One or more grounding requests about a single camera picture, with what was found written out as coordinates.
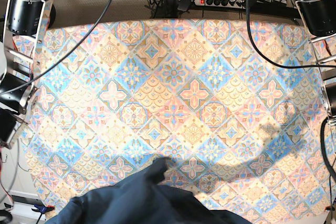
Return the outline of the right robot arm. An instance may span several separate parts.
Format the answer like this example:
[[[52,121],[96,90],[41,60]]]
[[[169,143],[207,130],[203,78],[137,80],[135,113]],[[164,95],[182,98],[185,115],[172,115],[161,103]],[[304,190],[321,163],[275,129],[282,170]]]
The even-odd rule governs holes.
[[[16,132],[30,120],[40,90],[34,80],[35,53],[19,52],[14,36],[34,44],[39,52],[46,30],[53,22],[54,0],[8,0],[4,18],[1,70],[1,147],[11,149]]]

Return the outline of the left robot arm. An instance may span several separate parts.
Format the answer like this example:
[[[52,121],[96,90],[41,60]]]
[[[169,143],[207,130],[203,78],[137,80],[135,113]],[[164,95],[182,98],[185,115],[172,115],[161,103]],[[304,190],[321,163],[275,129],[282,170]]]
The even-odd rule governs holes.
[[[304,26],[312,38],[309,43],[314,44],[335,37],[335,0],[294,0]],[[320,69],[322,78],[322,95],[328,112],[328,117],[321,125],[321,150],[323,161],[331,177],[335,179],[335,170],[327,158],[324,127],[327,123],[335,125],[335,67],[331,70]]]

